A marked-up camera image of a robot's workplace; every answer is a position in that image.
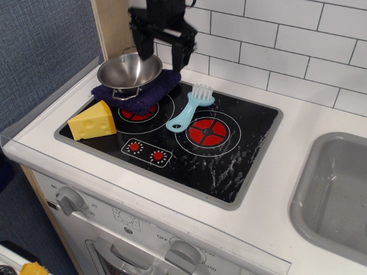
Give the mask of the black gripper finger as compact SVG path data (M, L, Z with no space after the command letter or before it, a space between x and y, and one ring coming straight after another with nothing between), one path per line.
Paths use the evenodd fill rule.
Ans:
M190 60L192 49L189 45L175 43L171 47L172 66L174 72L180 72Z
M150 58L154 54L154 37L145 30L132 30L132 36L136 49L142 60Z

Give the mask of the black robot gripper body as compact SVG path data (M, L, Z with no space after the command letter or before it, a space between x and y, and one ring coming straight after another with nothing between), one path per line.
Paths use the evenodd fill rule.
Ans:
M197 31L185 19L185 1L146 1L145 8L130 7L131 30L145 30L170 45L189 45L194 50Z

